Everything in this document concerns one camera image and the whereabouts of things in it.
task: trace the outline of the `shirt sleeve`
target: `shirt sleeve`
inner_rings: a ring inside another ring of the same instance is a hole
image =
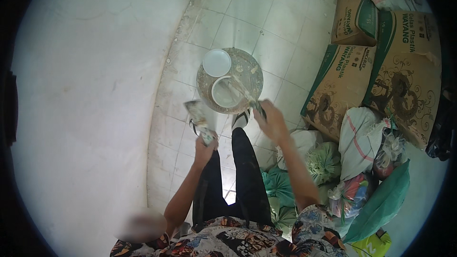
[[[111,249],[110,257],[130,257],[136,250],[141,250],[141,256],[158,257],[170,248],[168,234],[165,232],[161,237],[147,243],[129,243],[118,240]]]
[[[320,205],[310,205],[300,213],[292,228],[292,241],[299,252],[313,252],[313,256],[322,252],[334,257],[347,256],[333,220]]]

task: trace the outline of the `white plastic lid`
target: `white plastic lid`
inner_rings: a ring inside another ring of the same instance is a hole
[[[211,77],[221,77],[232,66],[230,55],[223,49],[212,49],[203,58],[203,69]]]

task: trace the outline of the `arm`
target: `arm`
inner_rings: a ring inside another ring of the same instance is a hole
[[[214,139],[207,147],[203,144],[203,139],[198,137],[195,145],[196,151],[194,163],[178,191],[168,203],[167,208],[165,208],[164,217],[167,220],[166,232],[170,237],[173,237],[174,234],[176,234],[179,227],[186,219],[189,209],[191,208],[195,190],[197,189],[198,181],[200,180],[203,168],[206,166],[213,155],[213,151],[216,150],[217,147],[217,139]]]
[[[313,179],[306,169],[298,154],[294,140],[289,135],[289,130],[284,122],[283,114],[269,100],[260,102],[265,110],[266,120],[254,110],[254,118],[259,123],[260,129],[276,145],[281,147],[284,160],[288,168],[290,185],[292,186],[295,200],[300,211],[306,207],[319,203],[319,193]]]

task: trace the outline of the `hand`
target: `hand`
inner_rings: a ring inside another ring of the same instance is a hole
[[[257,110],[254,110],[254,118],[259,123],[260,129],[276,145],[281,146],[290,140],[289,130],[284,122],[283,114],[269,100],[260,102],[261,107],[266,113],[266,120]]]
[[[198,166],[199,168],[203,169],[206,164],[208,164],[209,159],[213,155],[213,152],[218,149],[218,139],[216,138],[211,141],[208,146],[205,146],[203,143],[203,138],[199,136],[197,141],[195,141],[195,160],[194,165]]]

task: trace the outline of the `rubbish pile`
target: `rubbish pile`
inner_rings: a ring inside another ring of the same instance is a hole
[[[338,0],[332,44],[301,111],[317,130],[291,136],[343,242],[371,236],[399,211],[407,144],[449,157],[452,132],[442,125],[456,107],[442,89],[438,26],[425,10],[420,0]],[[287,235],[298,211],[278,147],[277,160],[262,175]]]

